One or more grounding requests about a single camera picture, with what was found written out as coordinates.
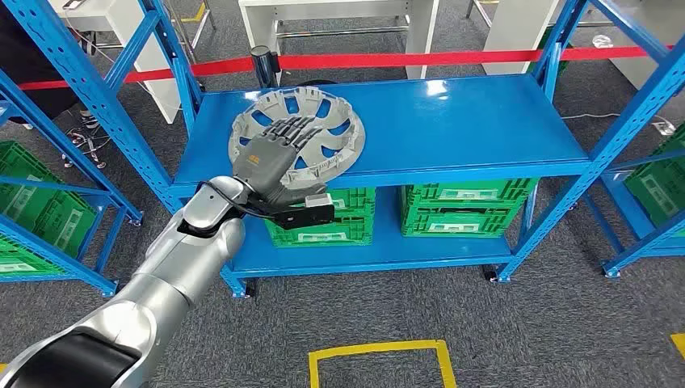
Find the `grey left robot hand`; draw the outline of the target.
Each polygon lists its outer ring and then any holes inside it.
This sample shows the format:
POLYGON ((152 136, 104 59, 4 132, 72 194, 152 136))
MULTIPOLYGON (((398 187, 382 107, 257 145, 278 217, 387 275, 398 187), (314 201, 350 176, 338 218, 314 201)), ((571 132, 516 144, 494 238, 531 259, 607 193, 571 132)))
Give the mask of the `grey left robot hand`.
POLYGON ((274 206, 299 204, 305 197, 326 191, 323 183, 289 189, 281 179, 304 146, 322 131, 313 116, 290 116, 269 124, 250 139, 233 162, 233 177, 241 180, 262 200, 274 206))

